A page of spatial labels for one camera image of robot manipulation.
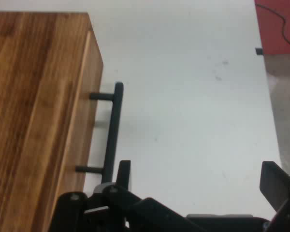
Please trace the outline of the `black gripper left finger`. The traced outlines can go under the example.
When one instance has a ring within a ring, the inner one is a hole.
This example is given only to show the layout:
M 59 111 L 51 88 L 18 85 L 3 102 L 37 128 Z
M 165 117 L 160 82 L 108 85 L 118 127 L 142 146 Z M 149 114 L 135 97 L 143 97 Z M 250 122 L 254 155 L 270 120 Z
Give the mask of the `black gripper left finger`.
M 131 162 L 119 163 L 115 182 L 83 192 L 62 194 L 56 203 L 52 232 L 196 232 L 198 226 L 152 198 L 129 191 Z

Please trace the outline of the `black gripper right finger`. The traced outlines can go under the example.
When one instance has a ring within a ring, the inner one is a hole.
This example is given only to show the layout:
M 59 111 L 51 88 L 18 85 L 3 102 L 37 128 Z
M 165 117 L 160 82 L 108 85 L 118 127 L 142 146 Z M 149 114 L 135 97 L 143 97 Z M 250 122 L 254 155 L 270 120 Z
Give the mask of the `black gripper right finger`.
M 260 191 L 276 211 L 266 232 L 290 232 L 290 176 L 275 162 L 261 166 Z

